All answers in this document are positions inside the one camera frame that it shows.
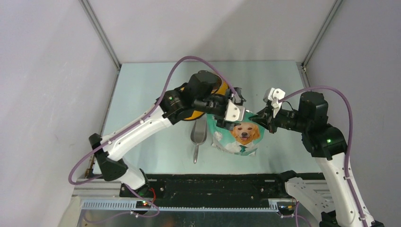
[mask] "dog food bag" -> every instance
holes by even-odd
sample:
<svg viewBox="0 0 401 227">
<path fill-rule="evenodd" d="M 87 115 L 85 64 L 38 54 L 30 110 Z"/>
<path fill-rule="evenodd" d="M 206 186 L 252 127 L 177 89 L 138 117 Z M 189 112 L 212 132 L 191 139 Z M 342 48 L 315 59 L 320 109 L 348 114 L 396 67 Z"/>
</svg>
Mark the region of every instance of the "dog food bag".
<svg viewBox="0 0 401 227">
<path fill-rule="evenodd" d="M 213 147 L 230 154 L 254 156 L 258 143 L 263 139 L 264 128 L 249 120 L 253 113 L 246 112 L 244 119 L 232 131 L 216 126 L 216 120 L 207 115 L 208 128 L 213 135 Z"/>
</svg>

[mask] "light blue table surface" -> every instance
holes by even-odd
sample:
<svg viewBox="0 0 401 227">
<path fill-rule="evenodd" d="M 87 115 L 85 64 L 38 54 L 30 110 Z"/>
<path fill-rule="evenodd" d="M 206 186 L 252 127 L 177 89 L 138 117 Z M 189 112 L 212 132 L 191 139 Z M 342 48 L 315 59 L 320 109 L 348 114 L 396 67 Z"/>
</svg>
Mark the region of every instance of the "light blue table surface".
<svg viewBox="0 0 401 227">
<path fill-rule="evenodd" d="M 219 61 L 212 64 L 235 86 L 241 87 L 247 100 L 244 106 L 252 112 L 261 110 L 263 96 L 270 87 L 286 94 L 303 88 L 294 61 Z M 105 123 L 109 134 L 148 110 L 160 96 L 166 77 L 174 63 L 126 63 L 122 65 Z M 210 70 L 200 62 L 184 62 L 175 71 L 168 89 L 174 89 L 199 70 Z M 298 107 L 299 96 L 289 99 Z M 194 122 L 179 122 L 164 129 L 131 149 L 124 160 L 142 168 L 147 174 L 255 174 L 320 172 L 314 158 L 305 150 L 301 134 L 278 129 L 265 131 L 254 157 L 227 154 L 211 146 L 211 134 L 199 148 L 197 164 L 193 163 L 195 145 L 190 140 Z M 94 173 L 100 173 L 98 166 Z"/>
</svg>

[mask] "golden retriever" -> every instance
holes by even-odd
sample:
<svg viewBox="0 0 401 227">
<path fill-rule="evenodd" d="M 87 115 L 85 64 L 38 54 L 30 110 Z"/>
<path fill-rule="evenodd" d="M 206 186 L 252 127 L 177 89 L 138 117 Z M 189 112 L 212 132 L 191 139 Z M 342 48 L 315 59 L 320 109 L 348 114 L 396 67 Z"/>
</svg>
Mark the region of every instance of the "golden retriever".
<svg viewBox="0 0 401 227">
<path fill-rule="evenodd" d="M 246 145 L 252 142 L 252 140 L 261 137 L 259 127 L 250 122 L 242 122 L 240 125 L 235 126 L 231 131 L 231 135 L 242 145 Z"/>
</svg>

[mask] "silver scoop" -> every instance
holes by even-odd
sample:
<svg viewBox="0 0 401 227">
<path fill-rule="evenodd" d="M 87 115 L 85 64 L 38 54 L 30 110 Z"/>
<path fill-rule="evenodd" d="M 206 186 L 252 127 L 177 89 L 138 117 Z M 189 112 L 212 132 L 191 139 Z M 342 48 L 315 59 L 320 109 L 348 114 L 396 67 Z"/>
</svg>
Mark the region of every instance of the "silver scoop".
<svg viewBox="0 0 401 227">
<path fill-rule="evenodd" d="M 193 163 L 196 164 L 198 160 L 199 145 L 202 145 L 207 136 L 208 125 L 206 122 L 206 117 L 201 117 L 195 121 L 191 132 L 191 140 L 196 145 L 195 151 L 193 153 Z"/>
</svg>

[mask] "purple cable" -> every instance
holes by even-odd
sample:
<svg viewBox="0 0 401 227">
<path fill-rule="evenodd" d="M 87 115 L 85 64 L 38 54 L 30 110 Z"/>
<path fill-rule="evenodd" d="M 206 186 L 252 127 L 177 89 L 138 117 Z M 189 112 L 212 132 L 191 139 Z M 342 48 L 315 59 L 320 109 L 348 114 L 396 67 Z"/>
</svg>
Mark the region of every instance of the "purple cable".
<svg viewBox="0 0 401 227">
<path fill-rule="evenodd" d="M 345 95 L 343 93 L 341 93 L 339 90 L 337 90 L 337 89 L 335 89 L 333 87 L 315 86 L 315 87 L 307 87 L 307 88 L 301 89 L 299 91 L 296 91 L 296 92 L 284 97 L 283 99 L 279 100 L 279 102 L 283 102 L 283 101 L 285 101 L 285 100 L 287 100 L 287 99 L 289 99 L 289 98 L 291 98 L 291 97 L 293 97 L 293 96 L 295 96 L 297 94 L 303 93 L 305 91 L 310 91 L 310 90 L 313 90 L 313 89 L 327 89 L 327 90 L 334 91 L 335 93 L 337 93 L 342 98 L 342 100 L 344 100 L 345 105 L 347 106 L 348 118 L 349 118 L 349 134 L 348 134 L 348 143 L 347 143 L 348 144 L 347 153 L 345 154 L 345 160 L 344 160 L 344 172 L 345 172 L 345 177 L 349 177 L 348 166 L 349 166 L 349 156 L 351 154 L 352 132 L 353 132 L 353 129 L 354 129 L 354 121 L 352 120 L 351 105 L 349 104 L 348 99 L 345 97 Z M 352 197 L 354 197 L 355 203 L 357 204 L 357 208 L 358 208 L 359 214 L 360 214 L 361 219 L 362 219 L 362 224 L 363 224 L 364 227 L 368 227 L 367 223 L 366 223 L 366 220 L 365 220 L 365 215 L 364 215 L 363 210 L 362 210 L 361 203 L 360 203 L 360 201 L 358 199 L 357 193 L 355 192 L 355 188 L 352 185 L 352 181 L 350 179 L 347 179 L 347 183 L 348 183 L 348 186 L 349 186 L 349 188 L 351 190 Z"/>
<path fill-rule="evenodd" d="M 156 210 L 157 210 L 156 214 L 144 215 L 144 214 L 135 213 L 134 211 L 123 211 L 123 212 L 121 212 L 121 213 L 115 214 L 115 215 L 113 215 L 113 216 L 111 216 L 111 217 L 108 217 L 108 218 L 103 219 L 103 220 L 100 220 L 100 221 L 89 221 L 89 220 L 86 219 L 86 217 L 85 217 L 85 215 L 84 215 L 84 220 L 85 220 L 87 223 L 89 223 L 89 224 L 100 224 L 100 223 L 109 221 L 109 220 L 111 220 L 111 219 L 113 219 L 113 218 L 115 218 L 115 217 L 118 217 L 118 216 L 120 216 L 120 215 L 123 215 L 123 214 L 134 214 L 135 216 L 138 216 L 138 217 L 152 218 L 152 217 L 157 216 L 157 215 L 160 213 L 160 209 L 159 209 L 158 206 L 156 206 L 156 205 L 155 205 L 154 203 L 152 203 L 151 201 L 148 201 L 148 200 L 146 200 L 145 198 L 143 198 L 143 197 L 141 197 L 140 195 L 138 195 L 138 194 L 137 194 L 131 187 L 129 187 L 128 185 L 125 185 L 125 186 L 126 186 L 126 187 L 128 188 L 128 190 L 130 190 L 130 192 L 131 192 L 132 194 L 134 194 L 137 198 L 139 198 L 139 199 L 141 199 L 141 200 L 143 200 L 143 201 L 146 201 L 148 204 L 150 204 L 151 207 L 156 208 Z"/>
<path fill-rule="evenodd" d="M 178 67 L 179 64 L 181 64 L 181 63 L 182 63 L 183 61 L 185 61 L 185 60 L 197 60 L 197 61 L 200 61 L 200 62 L 204 63 L 205 65 L 209 66 L 209 68 L 211 68 L 222 80 L 224 80 L 224 81 L 227 83 L 227 85 L 228 85 L 228 87 L 230 88 L 231 92 L 232 92 L 234 95 L 237 94 L 237 92 L 235 91 L 233 85 L 232 85 L 232 84 L 231 84 L 231 83 L 230 83 L 230 82 L 229 82 L 229 81 L 213 66 L 213 65 L 211 65 L 209 62 L 207 62 L 206 60 L 204 60 L 204 59 L 202 59 L 202 58 L 196 57 L 196 56 L 185 56 L 185 57 L 181 58 L 179 61 L 177 61 L 177 63 L 176 63 L 176 64 L 173 66 L 173 68 L 171 69 L 170 73 L 168 74 L 166 83 L 165 83 L 165 85 L 164 85 L 164 88 L 163 88 L 163 91 L 162 91 L 162 94 L 160 95 L 160 97 L 163 97 L 163 96 L 164 96 L 164 94 L 165 94 L 165 92 L 166 92 L 166 90 L 167 90 L 168 83 L 170 82 L 171 76 L 173 75 L 175 69 Z M 143 119 L 148 118 L 148 117 L 156 110 L 156 108 L 159 106 L 159 104 L 161 103 L 161 101 L 162 101 L 161 98 L 158 99 L 157 102 L 155 103 L 155 106 L 149 111 L 149 113 L 147 113 L 145 116 L 143 116 Z M 134 122 L 132 125 L 130 125 L 130 126 L 129 126 L 128 128 L 126 128 L 125 130 L 123 130 L 123 131 L 117 133 L 116 135 L 114 135 L 113 137 L 111 137 L 111 138 L 109 139 L 109 141 L 113 142 L 114 140 L 116 140 L 116 139 L 119 138 L 120 136 L 124 135 L 124 134 L 125 134 L 126 132 L 128 132 L 129 130 L 135 128 L 135 127 L 139 124 L 139 122 L 140 122 L 141 120 L 142 120 L 142 119 L 137 120 L 136 122 Z M 93 155 L 93 154 L 94 154 L 95 152 L 97 152 L 98 150 L 102 149 L 102 148 L 103 148 L 104 146 L 106 146 L 107 144 L 108 144 L 108 143 L 106 143 L 106 142 L 103 143 L 103 144 L 101 144 L 99 147 L 93 149 L 91 152 L 89 152 L 89 153 L 87 153 L 85 156 L 83 156 L 83 157 L 81 158 L 81 160 L 78 161 L 78 162 L 75 164 L 75 166 L 71 169 L 70 174 L 68 175 L 68 182 L 69 182 L 70 184 L 72 184 L 72 185 L 81 185 L 81 184 L 88 183 L 88 182 L 90 182 L 90 181 L 92 181 L 92 180 L 94 180 L 94 179 L 99 178 L 99 177 L 102 176 L 102 175 L 96 175 L 95 177 L 92 177 L 92 178 L 90 178 L 90 179 L 84 180 L 84 181 L 82 181 L 82 182 L 74 182 L 74 181 L 72 180 L 72 176 L 74 175 L 74 172 L 77 170 L 77 168 L 78 168 L 87 158 L 89 158 L 91 155 Z"/>
<path fill-rule="evenodd" d="M 277 214 L 280 215 L 280 216 L 283 216 L 283 218 L 293 218 L 293 217 L 295 217 L 296 227 L 299 227 L 299 225 L 298 225 L 298 218 L 303 219 L 303 220 L 309 225 L 309 227 L 312 227 L 312 224 L 308 221 L 308 219 L 304 218 L 304 217 L 301 216 L 301 215 L 298 215 L 298 204 L 299 204 L 299 202 L 296 203 L 296 206 L 295 206 L 295 215 L 294 215 L 294 216 L 292 216 L 292 215 L 282 215 L 282 214 L 280 213 L 280 211 L 279 211 Z"/>
</svg>

